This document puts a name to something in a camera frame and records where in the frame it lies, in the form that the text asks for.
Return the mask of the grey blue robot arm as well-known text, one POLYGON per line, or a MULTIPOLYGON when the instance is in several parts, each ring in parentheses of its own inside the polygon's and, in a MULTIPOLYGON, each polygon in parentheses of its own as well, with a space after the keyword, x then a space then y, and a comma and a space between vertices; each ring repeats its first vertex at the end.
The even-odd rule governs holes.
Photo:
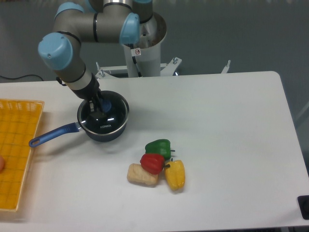
POLYGON ((140 40, 140 24, 153 16, 151 0, 89 0, 85 12, 77 3, 61 4, 53 31, 40 41, 38 52, 46 66, 74 94, 103 111, 99 83, 80 57, 83 42, 135 45, 140 40))

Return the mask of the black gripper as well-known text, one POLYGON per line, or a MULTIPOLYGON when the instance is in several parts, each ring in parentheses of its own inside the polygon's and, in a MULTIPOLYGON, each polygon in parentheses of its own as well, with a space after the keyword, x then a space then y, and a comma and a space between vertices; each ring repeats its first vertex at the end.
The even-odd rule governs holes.
POLYGON ((91 75, 84 75, 79 80, 70 83, 70 89, 75 95, 81 99, 89 102, 89 118, 105 118, 105 113, 108 111, 108 104, 99 92, 99 83, 96 77, 91 75))

